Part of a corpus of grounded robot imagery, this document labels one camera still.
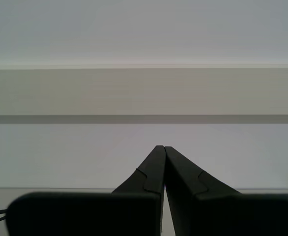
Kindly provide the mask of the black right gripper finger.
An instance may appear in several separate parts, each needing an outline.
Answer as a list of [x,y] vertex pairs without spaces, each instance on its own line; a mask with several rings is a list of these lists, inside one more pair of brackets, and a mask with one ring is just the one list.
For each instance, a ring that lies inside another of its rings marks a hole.
[[34,192],[6,213],[11,236],[159,236],[166,151],[156,146],[111,193]]
[[242,194],[173,147],[165,151],[177,236],[288,236],[288,194]]

